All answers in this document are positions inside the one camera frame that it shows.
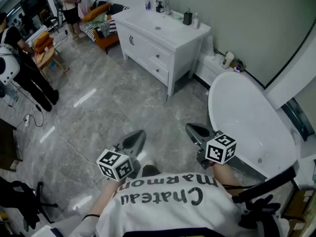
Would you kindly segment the black white striped blanket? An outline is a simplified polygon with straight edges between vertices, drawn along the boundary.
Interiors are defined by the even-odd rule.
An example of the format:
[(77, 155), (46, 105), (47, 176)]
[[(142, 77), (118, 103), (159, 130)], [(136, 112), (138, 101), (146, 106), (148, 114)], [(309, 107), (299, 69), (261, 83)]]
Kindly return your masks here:
[(79, 28), (82, 32), (84, 32), (93, 42), (95, 42), (95, 36), (93, 31), (97, 30), (97, 26), (88, 24), (87, 22), (80, 22)]

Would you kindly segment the black pump bottle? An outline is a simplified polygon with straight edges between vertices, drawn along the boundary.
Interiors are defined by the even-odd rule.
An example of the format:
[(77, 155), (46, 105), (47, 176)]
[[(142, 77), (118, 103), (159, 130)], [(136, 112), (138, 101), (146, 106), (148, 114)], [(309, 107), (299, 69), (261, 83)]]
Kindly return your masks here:
[(193, 14), (191, 13), (190, 8), (188, 7), (187, 11), (184, 13), (184, 16), (183, 16), (183, 24), (187, 26), (191, 25), (192, 17), (193, 17)]

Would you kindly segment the white backpack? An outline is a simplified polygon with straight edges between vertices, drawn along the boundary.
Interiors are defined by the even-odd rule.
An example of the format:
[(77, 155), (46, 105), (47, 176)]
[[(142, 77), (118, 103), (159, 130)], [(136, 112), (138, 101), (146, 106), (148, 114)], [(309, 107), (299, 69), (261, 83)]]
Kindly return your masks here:
[(20, 71), (19, 52), (9, 44), (0, 44), (0, 82), (8, 85)]

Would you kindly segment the white cabinet door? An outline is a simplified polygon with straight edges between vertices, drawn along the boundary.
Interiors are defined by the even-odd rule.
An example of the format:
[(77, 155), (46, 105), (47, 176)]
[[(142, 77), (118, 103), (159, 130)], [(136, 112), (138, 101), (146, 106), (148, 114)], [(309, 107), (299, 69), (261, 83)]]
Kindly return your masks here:
[(148, 67), (148, 42), (140, 37), (139, 35), (133, 33), (132, 35), (132, 43), (133, 45), (133, 53), (135, 61), (137, 61), (144, 68)]
[(121, 25), (120, 29), (118, 30), (118, 33), (120, 34), (120, 43), (124, 54), (126, 54), (128, 57), (132, 57), (133, 45), (130, 43), (130, 32), (126, 27)]

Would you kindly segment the dark wooden cabinet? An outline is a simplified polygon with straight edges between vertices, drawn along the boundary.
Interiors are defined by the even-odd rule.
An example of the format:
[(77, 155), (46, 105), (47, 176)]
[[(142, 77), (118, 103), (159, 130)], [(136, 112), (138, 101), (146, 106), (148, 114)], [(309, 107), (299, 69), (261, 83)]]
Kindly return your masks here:
[(0, 169), (16, 172), (18, 157), (15, 132), (17, 128), (0, 118)]

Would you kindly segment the white printed T-shirt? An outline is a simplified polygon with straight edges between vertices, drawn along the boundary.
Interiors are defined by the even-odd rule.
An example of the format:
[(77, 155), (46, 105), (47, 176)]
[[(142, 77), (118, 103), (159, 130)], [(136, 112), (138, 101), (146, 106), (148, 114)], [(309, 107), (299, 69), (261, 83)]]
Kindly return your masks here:
[(100, 216), (60, 237), (287, 237), (289, 222), (251, 215), (213, 177), (162, 173), (125, 181)]

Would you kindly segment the person's right forearm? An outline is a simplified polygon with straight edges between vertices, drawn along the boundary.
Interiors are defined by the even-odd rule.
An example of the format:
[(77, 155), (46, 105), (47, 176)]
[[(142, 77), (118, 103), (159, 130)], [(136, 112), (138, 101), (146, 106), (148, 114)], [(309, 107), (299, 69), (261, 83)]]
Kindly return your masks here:
[(241, 186), (239, 180), (228, 164), (212, 163), (211, 166), (214, 179), (216, 179), (222, 186)]

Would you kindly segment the person's black trouser leg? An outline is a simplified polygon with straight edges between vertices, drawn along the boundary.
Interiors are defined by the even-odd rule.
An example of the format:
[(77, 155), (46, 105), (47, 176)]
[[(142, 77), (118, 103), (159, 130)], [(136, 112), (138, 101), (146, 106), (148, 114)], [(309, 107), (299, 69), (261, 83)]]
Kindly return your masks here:
[(142, 177), (151, 177), (159, 174), (160, 171), (154, 165), (147, 164), (142, 169)]

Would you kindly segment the orange seat cushion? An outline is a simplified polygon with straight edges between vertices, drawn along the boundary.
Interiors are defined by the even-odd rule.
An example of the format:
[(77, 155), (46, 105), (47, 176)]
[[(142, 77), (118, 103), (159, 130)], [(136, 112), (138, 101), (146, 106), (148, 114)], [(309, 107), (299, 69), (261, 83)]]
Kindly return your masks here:
[(34, 41), (34, 49), (37, 54), (45, 51), (45, 48), (53, 46), (54, 38), (52, 38), (48, 31), (43, 31)]

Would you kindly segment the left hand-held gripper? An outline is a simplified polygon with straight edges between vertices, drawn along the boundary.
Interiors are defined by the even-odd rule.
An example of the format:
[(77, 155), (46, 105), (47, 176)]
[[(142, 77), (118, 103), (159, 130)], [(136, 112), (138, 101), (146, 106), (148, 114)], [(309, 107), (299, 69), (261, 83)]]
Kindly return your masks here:
[(140, 171), (137, 160), (146, 141), (144, 130), (136, 130), (122, 136), (116, 145), (105, 149), (97, 159), (101, 173), (114, 180), (135, 179)]

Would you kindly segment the small brown cardboard box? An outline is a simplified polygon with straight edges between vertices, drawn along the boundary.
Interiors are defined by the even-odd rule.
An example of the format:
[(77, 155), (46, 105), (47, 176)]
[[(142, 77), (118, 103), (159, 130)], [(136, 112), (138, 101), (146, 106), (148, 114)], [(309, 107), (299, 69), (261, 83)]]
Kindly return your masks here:
[(234, 69), (236, 68), (237, 70), (239, 70), (240, 72), (243, 72), (246, 68), (246, 66), (243, 64), (242, 61), (240, 61), (239, 59), (234, 59), (231, 62), (231, 67)]

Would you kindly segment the orange sofa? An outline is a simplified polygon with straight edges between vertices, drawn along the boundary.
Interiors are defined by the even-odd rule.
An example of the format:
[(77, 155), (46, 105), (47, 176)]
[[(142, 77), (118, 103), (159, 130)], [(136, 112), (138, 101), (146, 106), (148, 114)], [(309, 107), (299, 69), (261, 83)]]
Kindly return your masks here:
[[(101, 5), (104, 5), (106, 3), (110, 3), (112, 4), (112, 2), (108, 2), (108, 1), (102, 1), (102, 0), (95, 0), (95, 2), (93, 3), (93, 5), (91, 5), (89, 8), (90, 8), (90, 11), (101, 6)], [(106, 11), (106, 14), (107, 14), (107, 20), (113, 20), (112, 19), (112, 16), (113, 15), (108, 15), (108, 10)], [(108, 47), (116, 42), (119, 41), (119, 36), (118, 36), (118, 33), (115, 32), (113, 34), (110, 34), (109, 36), (105, 37), (105, 38), (99, 38), (98, 37), (98, 34), (97, 34), (97, 30), (94, 30), (93, 31), (94, 33), (94, 36), (95, 36), (95, 42), (101, 49), (104, 49), (105, 51), (108, 50)]]

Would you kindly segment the white drawer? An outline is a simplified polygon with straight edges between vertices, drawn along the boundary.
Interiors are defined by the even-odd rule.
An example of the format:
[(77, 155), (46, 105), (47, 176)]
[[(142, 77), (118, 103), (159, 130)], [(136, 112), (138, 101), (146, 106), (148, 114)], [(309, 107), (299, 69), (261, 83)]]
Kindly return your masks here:
[(160, 66), (164, 67), (166, 70), (168, 70), (169, 67), (169, 60), (170, 60), (170, 54), (163, 51), (162, 49), (150, 45), (149, 48), (149, 59), (152, 61), (158, 63)]
[(160, 80), (164, 85), (168, 86), (169, 72), (165, 68), (151, 59), (148, 61), (148, 68), (153, 76)]

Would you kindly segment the black office chair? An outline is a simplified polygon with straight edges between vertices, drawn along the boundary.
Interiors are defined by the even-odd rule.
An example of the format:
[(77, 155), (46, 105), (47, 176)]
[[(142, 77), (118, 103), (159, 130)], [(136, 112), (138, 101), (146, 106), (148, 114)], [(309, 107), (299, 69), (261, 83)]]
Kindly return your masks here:
[(44, 207), (58, 207), (58, 204), (43, 203), (40, 201), (41, 187), (43, 182), (38, 182), (34, 190), (20, 181), (8, 182), (0, 177), (0, 206), (3, 208), (16, 208), (20, 211), (24, 220), (24, 228), (33, 230), (40, 221), (42, 214), (48, 223), (53, 224), (44, 211)]

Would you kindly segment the white vanity cabinet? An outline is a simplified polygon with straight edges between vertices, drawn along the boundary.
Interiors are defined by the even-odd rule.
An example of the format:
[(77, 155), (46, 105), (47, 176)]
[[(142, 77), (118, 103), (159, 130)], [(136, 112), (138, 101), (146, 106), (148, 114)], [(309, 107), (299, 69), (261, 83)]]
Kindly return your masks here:
[[(211, 27), (206, 24), (200, 24), (198, 29), (193, 29), (192, 26), (184, 25), (182, 21), (173, 19), (171, 15), (164, 12), (158, 13), (153, 9), (146, 10), (143, 7), (124, 10), (113, 15), (112, 19), (116, 23), (117, 33), (123, 25), (128, 29), (130, 35), (135, 33), (148, 42), (148, 61), (150, 45), (170, 54), (167, 70), (169, 72), (167, 86), (169, 97), (173, 95), (174, 86), (178, 79), (185, 73), (188, 73), (189, 77), (193, 75), (203, 39), (210, 34), (211, 30)], [(134, 45), (132, 35), (130, 36), (130, 43)], [(131, 58), (135, 61), (134, 53), (132, 57), (128, 57), (122, 49), (122, 54), (125, 60)], [(152, 74), (148, 67), (144, 69)]]

